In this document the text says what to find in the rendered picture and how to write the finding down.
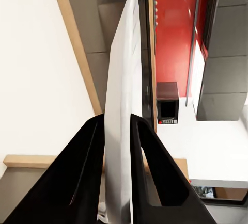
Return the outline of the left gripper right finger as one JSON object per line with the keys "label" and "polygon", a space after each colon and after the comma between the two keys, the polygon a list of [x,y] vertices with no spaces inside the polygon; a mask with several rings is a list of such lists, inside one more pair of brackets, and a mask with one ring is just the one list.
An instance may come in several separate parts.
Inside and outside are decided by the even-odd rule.
{"label": "left gripper right finger", "polygon": [[[216,224],[175,159],[143,117],[130,114],[133,224]],[[146,157],[162,206],[149,200]]]}

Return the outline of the saucer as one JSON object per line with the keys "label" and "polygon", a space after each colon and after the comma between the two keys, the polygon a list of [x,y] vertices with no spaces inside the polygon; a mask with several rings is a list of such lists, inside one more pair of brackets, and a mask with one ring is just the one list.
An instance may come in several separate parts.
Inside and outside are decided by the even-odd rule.
{"label": "saucer", "polygon": [[142,117],[138,0],[127,0],[111,45],[104,115],[108,224],[133,224],[130,114]]}

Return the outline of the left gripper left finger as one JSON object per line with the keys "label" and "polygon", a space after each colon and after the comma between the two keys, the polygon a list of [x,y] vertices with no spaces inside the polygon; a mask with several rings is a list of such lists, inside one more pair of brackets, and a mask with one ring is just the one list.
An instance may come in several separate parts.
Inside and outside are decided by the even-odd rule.
{"label": "left gripper left finger", "polygon": [[104,115],[86,121],[2,224],[97,224]]}

